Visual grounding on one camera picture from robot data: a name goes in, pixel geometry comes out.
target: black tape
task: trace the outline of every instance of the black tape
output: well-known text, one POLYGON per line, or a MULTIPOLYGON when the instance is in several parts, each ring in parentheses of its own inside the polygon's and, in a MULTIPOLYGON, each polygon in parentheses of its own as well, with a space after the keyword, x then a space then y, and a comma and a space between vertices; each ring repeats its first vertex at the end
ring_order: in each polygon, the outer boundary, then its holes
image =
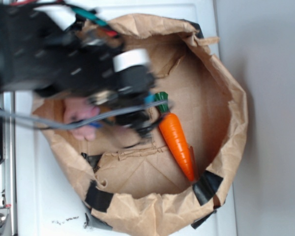
POLYGON ((111 227, 110 225, 108 225, 106 222, 98 219, 97 217, 91 215, 90 209, 88 209, 85 204, 83 204, 83 206, 85 207, 85 217, 86 217, 86 221, 84 222, 84 229, 87 228, 99 228, 102 230, 113 230, 113 227, 111 227))
POLYGON ((185 21, 185 22, 188 22, 190 23, 196 30, 198 30, 199 32, 196 34, 196 36, 198 38, 204 38, 203 36, 203 33, 202 33, 202 30, 201 30, 201 27, 198 23, 195 23, 195 22, 192 22, 192 21, 188 21, 188 20, 185 20, 185 19, 182 19, 182 21, 185 21))
POLYGON ((204 205, 213 198, 222 181, 222 177, 217 176, 210 171, 205 171, 201 175, 199 181, 192 185, 192 189, 200 205, 204 205))
POLYGON ((201 226, 212 214, 215 214, 216 213, 216 210, 212 213, 210 213, 209 215, 199 219, 199 220, 196 220, 194 223, 191 224, 191 227, 194 228, 194 229, 197 229, 199 226, 201 226))
POLYGON ((94 155, 94 156, 89 156, 86 153, 81 153, 82 157, 84 157, 84 159, 90 164, 90 166, 94 168, 97 167, 97 164, 100 160, 100 158, 102 157, 102 154, 100 155, 94 155))
POLYGON ((112 193, 101 191, 97 189, 96 186, 96 181, 90 183, 85 202, 97 211, 107 212, 114 195, 112 193))

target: wire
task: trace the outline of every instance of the wire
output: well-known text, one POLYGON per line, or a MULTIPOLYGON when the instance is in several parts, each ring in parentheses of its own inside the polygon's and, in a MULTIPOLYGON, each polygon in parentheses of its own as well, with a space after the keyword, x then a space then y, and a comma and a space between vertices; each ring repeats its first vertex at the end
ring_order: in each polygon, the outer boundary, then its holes
POLYGON ((22 119, 22 120, 27 120, 27 121, 31 121, 31 122, 36 122, 36 123, 40 123, 40 124, 44 124, 47 125, 48 127, 45 128, 39 128, 39 127, 35 127, 37 129, 62 129, 62 130, 70 130, 70 129, 76 129, 79 127, 82 127, 84 125, 88 125, 94 121, 99 121, 99 120, 103 120, 105 118, 108 117, 115 117, 115 116, 120 116, 120 115, 124 115, 127 113, 132 113, 132 112, 137 112, 137 111, 141 111, 141 110, 145 110, 147 108, 150 107, 155 107, 155 106, 159 106, 162 104, 168 103, 168 101, 166 100, 161 100, 161 101, 156 101, 156 102, 152 102, 152 103, 148 103, 145 105, 141 105, 141 106, 132 106, 132 107, 126 107, 126 108, 121 108, 121 109, 117 109, 117 110, 112 110, 109 112, 105 112, 102 114, 99 114, 95 117, 91 117, 85 120, 81 120, 78 122, 73 122, 73 123, 69 123, 69 124, 64 124, 61 122, 56 122, 50 119, 45 119, 45 118, 40 118, 40 117, 33 117, 33 116, 28 116, 28 115, 21 115, 21 114, 16 114, 16 113, 10 113, 10 112, 6 112, 0 109, 0 117, 3 118, 12 118, 12 119, 22 119))

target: red wire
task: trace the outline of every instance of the red wire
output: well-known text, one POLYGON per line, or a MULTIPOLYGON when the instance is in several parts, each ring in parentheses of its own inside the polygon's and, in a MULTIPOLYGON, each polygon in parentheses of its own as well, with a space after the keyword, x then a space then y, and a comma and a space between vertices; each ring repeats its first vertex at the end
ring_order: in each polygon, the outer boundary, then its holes
POLYGON ((38 0, 26 0, 26 1, 17 1, 17 2, 13 2, 10 5, 11 6, 19 6, 19 5, 24 5, 24 4, 28 4, 28 3, 32 3, 32 2, 37 2, 38 0))

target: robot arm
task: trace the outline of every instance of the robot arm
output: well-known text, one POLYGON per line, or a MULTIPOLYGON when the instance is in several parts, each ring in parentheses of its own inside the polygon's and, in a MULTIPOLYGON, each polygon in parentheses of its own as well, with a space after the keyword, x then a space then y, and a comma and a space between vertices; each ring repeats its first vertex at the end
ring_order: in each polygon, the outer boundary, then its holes
MULTIPOLYGON (((0 92, 33 90, 45 98, 86 97, 112 110, 145 104, 155 78, 144 49, 123 52, 122 36, 93 12, 68 5, 77 20, 62 31, 44 12, 35 11, 38 6, 0 4, 0 92), (98 25, 97 33, 83 33, 86 19, 98 25)), ((143 138, 156 126, 145 110, 119 115, 116 122, 143 138)))

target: paper bag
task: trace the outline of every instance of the paper bag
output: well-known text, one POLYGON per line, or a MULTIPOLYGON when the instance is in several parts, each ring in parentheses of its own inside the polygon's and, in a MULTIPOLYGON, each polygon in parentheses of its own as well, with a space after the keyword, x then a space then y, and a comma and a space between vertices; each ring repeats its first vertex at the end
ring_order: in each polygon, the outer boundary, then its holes
MULTIPOLYGON (((127 50, 147 49, 158 78, 154 92, 166 91, 174 102, 171 111, 194 153, 197 180, 187 180, 158 128, 138 145, 137 134, 117 126, 98 129, 93 142, 77 141, 67 131, 43 133, 97 220, 133 236, 167 236, 224 204, 246 142, 246 94, 210 54, 208 44, 218 39, 198 38, 189 22, 131 14, 110 25, 125 37, 127 50), (96 168, 87 156, 101 157, 96 168)), ((62 101, 45 100, 34 114, 62 121, 63 109, 62 101)), ((155 108, 149 113, 152 120, 159 116, 155 108)))

